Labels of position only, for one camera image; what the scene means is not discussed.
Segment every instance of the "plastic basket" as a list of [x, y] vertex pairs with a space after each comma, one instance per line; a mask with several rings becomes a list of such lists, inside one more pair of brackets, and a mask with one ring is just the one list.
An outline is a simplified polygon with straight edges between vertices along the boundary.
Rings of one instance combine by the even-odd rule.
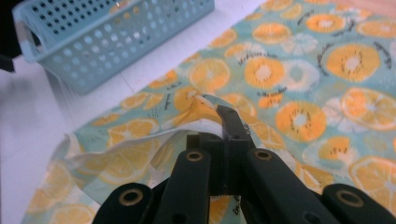
[[86, 93], [214, 5], [214, 0], [29, 0], [17, 5], [13, 16], [25, 60]]

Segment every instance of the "white table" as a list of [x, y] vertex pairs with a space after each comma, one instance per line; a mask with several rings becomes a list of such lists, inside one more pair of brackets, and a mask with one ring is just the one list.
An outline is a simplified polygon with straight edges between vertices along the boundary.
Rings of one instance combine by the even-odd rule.
[[87, 95], [36, 63], [0, 71], [1, 223], [21, 223], [50, 156], [66, 133], [117, 105], [204, 48], [265, 0], [217, 0], [216, 9]]

